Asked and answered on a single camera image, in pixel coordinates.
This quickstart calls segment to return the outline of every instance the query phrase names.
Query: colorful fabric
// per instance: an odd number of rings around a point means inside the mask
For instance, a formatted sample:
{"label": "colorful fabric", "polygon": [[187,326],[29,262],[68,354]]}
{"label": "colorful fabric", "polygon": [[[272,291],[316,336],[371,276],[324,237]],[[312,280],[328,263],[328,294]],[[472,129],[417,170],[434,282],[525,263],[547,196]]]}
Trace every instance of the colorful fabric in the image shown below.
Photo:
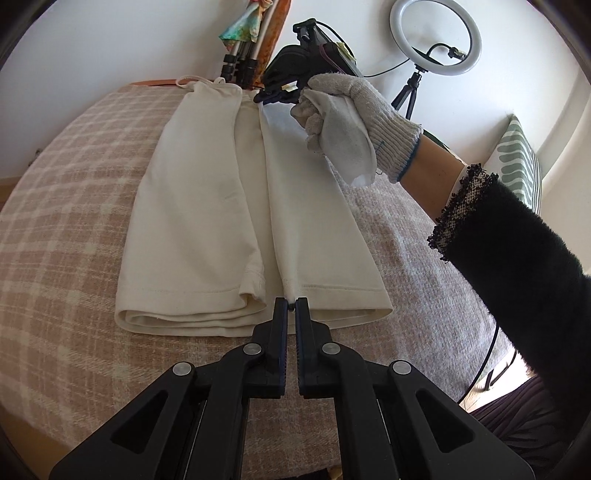
{"label": "colorful fabric", "polygon": [[272,4],[271,0],[251,0],[240,18],[219,36],[228,51],[237,41],[251,41],[253,43],[258,41],[263,12]]}

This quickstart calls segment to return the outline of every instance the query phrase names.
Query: black clamp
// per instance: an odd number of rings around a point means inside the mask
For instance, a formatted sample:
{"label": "black clamp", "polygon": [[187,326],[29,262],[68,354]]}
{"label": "black clamp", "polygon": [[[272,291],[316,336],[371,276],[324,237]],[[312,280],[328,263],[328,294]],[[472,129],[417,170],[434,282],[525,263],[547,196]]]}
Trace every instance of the black clamp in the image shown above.
{"label": "black clamp", "polygon": [[[287,300],[219,362],[180,362],[51,471],[50,480],[237,480],[251,398],[285,393]],[[345,480],[533,480],[531,468],[407,361],[332,340],[296,300],[298,384],[333,398]]]}

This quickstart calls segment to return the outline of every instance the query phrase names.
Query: metal screw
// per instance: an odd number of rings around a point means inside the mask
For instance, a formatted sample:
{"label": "metal screw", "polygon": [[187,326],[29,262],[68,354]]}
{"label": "metal screw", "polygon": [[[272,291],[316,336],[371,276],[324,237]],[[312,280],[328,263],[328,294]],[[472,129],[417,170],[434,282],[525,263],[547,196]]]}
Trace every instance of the metal screw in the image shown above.
{"label": "metal screw", "polygon": [[262,348],[258,343],[247,343],[244,346],[244,353],[247,355],[258,355],[262,352]]}
{"label": "metal screw", "polygon": [[399,360],[398,362],[394,362],[394,365],[392,365],[392,369],[398,375],[408,375],[410,373],[410,371],[412,370],[410,364],[408,362],[405,362],[404,360]]}
{"label": "metal screw", "polygon": [[187,375],[191,373],[191,364],[188,364],[187,362],[179,362],[173,367],[173,373],[179,377]]}
{"label": "metal screw", "polygon": [[326,353],[327,355],[336,355],[337,353],[340,352],[340,346],[338,343],[333,343],[333,342],[325,343],[322,346],[322,351],[324,353]]}

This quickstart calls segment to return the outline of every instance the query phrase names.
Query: human arm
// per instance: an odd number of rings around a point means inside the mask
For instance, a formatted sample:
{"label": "human arm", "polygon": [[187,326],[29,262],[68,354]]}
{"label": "human arm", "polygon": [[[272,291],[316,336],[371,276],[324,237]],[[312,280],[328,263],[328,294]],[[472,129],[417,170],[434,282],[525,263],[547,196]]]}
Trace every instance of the human arm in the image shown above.
{"label": "human arm", "polygon": [[[477,166],[446,207],[463,164],[425,136],[405,134],[417,130],[365,80],[327,74],[310,86],[350,95],[374,145],[395,147],[391,137],[384,138],[392,130],[411,140],[410,147],[380,150],[378,167],[390,181],[400,180],[433,220],[440,218],[430,245],[470,282],[543,379],[571,431],[577,431],[591,409],[591,280],[576,257],[495,176]],[[302,123],[312,135],[322,127],[318,117]]]}

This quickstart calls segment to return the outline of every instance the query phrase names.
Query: lace cuff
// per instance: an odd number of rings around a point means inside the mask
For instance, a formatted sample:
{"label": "lace cuff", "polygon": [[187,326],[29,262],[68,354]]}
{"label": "lace cuff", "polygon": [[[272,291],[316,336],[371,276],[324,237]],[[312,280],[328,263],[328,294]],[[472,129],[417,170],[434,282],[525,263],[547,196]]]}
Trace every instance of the lace cuff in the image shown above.
{"label": "lace cuff", "polygon": [[457,232],[461,230],[462,223],[478,207],[488,187],[496,181],[496,174],[487,174],[481,165],[470,165],[466,175],[460,180],[460,189],[452,193],[447,206],[443,209],[441,217],[436,219],[433,234],[427,239],[429,247],[441,253],[441,259],[447,261],[447,247],[455,239]]}

